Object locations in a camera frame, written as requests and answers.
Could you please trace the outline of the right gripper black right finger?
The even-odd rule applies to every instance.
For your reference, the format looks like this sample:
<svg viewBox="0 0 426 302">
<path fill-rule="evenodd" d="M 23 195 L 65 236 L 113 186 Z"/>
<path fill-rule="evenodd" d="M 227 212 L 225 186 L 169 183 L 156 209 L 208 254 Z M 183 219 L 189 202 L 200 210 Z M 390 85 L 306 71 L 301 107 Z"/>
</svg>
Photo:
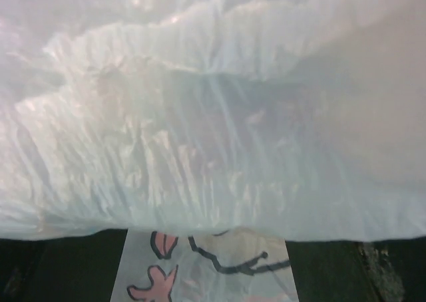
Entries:
<svg viewBox="0 0 426 302">
<path fill-rule="evenodd" d="M 287 242 L 300 301 L 424 301 L 425 238 Z"/>
</svg>

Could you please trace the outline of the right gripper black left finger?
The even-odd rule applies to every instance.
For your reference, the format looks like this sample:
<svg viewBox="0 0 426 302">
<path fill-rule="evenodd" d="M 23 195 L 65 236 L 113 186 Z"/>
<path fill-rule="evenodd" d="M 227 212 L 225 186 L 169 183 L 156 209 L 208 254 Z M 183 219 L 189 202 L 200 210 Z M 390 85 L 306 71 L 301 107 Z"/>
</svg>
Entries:
<svg viewBox="0 0 426 302">
<path fill-rule="evenodd" d="M 2 301 L 109 301 L 126 231 L 1 240 Z"/>
</svg>

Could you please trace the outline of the light blue plastic bag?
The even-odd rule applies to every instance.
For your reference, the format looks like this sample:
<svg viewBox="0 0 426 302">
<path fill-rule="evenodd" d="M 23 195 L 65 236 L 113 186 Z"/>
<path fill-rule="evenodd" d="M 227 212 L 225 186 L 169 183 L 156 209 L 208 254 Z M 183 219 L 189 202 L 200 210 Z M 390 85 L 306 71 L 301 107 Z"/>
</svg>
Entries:
<svg viewBox="0 0 426 302">
<path fill-rule="evenodd" d="M 425 0 L 1 0 L 1 237 L 126 229 L 113 301 L 297 301 L 286 243 L 425 235 Z"/>
</svg>

